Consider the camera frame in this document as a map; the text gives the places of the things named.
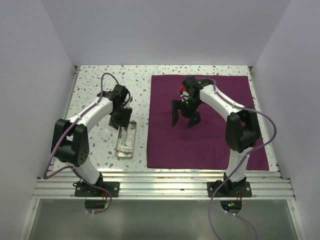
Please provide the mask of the suture packet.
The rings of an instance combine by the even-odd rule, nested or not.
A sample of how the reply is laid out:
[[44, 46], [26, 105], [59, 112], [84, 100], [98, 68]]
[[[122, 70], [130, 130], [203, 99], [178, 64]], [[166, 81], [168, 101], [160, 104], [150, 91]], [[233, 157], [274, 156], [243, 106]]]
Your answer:
[[126, 143], [127, 141], [128, 133], [124, 132], [121, 133], [117, 140], [117, 146], [116, 149], [120, 152], [129, 152], [131, 149], [131, 145], [129, 143]]
[[127, 132], [127, 139], [126, 143], [130, 144], [130, 150], [129, 152], [132, 152], [134, 149], [134, 142], [135, 142], [135, 132], [134, 131], [128, 131]]

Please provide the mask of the metal instrument tray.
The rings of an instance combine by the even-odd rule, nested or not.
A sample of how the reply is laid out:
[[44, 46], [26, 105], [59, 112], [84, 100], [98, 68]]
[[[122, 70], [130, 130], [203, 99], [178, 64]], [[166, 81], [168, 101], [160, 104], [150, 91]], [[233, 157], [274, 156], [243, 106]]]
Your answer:
[[128, 160], [133, 158], [136, 133], [137, 123], [135, 121], [130, 121], [127, 128], [121, 127], [119, 129], [115, 149], [115, 156], [118, 160]]

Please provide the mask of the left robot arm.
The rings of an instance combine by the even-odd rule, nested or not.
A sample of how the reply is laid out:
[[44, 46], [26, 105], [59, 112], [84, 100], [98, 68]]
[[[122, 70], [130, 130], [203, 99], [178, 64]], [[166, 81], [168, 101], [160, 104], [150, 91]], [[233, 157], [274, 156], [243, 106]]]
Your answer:
[[94, 102], [76, 116], [55, 123], [51, 156], [72, 168], [87, 184], [86, 190], [92, 196], [101, 195], [104, 184], [100, 181], [101, 173], [88, 160], [89, 132], [106, 116], [110, 116], [110, 127], [127, 131], [133, 111], [127, 106], [130, 97], [125, 86], [116, 84], [112, 91], [99, 93]]

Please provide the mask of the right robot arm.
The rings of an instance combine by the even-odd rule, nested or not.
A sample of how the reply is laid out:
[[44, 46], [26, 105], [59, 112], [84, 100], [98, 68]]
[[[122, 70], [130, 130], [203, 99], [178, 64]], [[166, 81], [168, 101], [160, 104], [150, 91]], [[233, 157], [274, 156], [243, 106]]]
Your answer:
[[261, 137], [258, 112], [232, 100], [210, 78], [188, 76], [182, 82], [179, 95], [179, 100], [171, 102], [173, 126], [178, 122], [179, 115], [188, 118], [188, 128], [200, 123], [200, 104], [210, 106], [226, 122], [225, 141], [230, 148], [228, 166], [223, 180], [207, 184], [209, 197], [251, 197], [252, 193], [247, 190], [246, 170], [250, 154]]

